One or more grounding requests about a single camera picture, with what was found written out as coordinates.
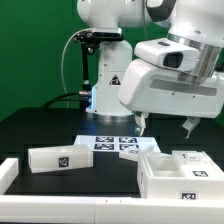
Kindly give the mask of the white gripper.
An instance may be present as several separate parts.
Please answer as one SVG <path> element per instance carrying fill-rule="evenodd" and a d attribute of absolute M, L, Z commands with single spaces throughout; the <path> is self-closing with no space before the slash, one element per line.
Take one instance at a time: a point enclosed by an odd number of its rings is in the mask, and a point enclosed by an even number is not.
<path fill-rule="evenodd" d="M 215 70 L 218 47 L 167 38 L 136 45 L 119 100 L 136 112 L 135 131 L 144 134 L 149 113 L 190 116 L 183 123 L 186 137 L 200 123 L 215 118 L 224 106 L 224 74 Z"/>

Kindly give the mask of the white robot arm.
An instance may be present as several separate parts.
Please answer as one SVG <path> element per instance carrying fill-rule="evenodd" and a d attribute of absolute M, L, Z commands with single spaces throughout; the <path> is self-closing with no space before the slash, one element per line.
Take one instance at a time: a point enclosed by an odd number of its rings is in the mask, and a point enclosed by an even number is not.
<path fill-rule="evenodd" d="M 151 113 L 184 116 L 192 130 L 224 107 L 224 0 L 78 0 L 99 43 L 89 112 L 133 116 L 143 134 Z"/>

